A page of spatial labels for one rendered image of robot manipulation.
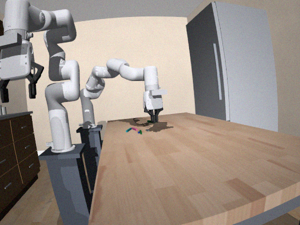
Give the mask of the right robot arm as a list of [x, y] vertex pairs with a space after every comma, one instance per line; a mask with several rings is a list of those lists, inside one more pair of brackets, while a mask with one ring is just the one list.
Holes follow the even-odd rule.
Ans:
[[74, 59], [65, 60], [64, 50], [57, 45], [76, 39], [72, 14], [67, 9], [40, 10], [28, 0], [7, 0], [3, 28], [0, 50], [22, 45], [22, 39], [30, 42], [34, 32], [45, 31], [43, 39], [49, 53], [48, 76], [56, 82], [49, 84], [44, 91], [52, 136], [52, 142], [46, 142], [46, 146], [52, 147], [53, 153], [74, 150], [76, 146], [71, 140], [68, 112], [62, 103], [80, 98], [80, 67]]

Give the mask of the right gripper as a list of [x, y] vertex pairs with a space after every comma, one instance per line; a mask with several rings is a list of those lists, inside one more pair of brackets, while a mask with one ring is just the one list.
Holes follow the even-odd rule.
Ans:
[[[22, 39], [22, 44], [0, 51], [0, 98], [2, 103], [9, 102], [9, 92], [6, 88], [9, 81], [28, 79], [29, 98], [37, 95], [36, 84], [41, 77], [44, 66], [35, 63], [32, 43]], [[37, 73], [35, 74], [35, 68]], [[33, 70], [33, 74], [32, 71]]]

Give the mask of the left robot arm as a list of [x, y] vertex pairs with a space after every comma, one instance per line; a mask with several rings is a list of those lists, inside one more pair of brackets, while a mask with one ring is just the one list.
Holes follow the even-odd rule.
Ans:
[[96, 128], [94, 107], [91, 100], [97, 99], [105, 88], [103, 79], [111, 79], [120, 75], [129, 81], [144, 81], [145, 91], [149, 91], [150, 96], [167, 95], [167, 89], [160, 89], [158, 81], [158, 70], [156, 66], [146, 66], [144, 68], [130, 67], [122, 58], [111, 58], [106, 62], [106, 66], [94, 66], [85, 87], [80, 90], [80, 100], [82, 107], [83, 129]]

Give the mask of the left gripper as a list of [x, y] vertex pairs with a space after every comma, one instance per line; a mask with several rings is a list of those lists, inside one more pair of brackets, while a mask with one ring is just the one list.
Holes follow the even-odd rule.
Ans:
[[158, 115], [160, 111], [163, 110], [162, 95], [150, 96], [149, 90], [143, 92], [143, 109], [145, 113], [148, 113], [150, 115], [152, 123], [158, 123]]

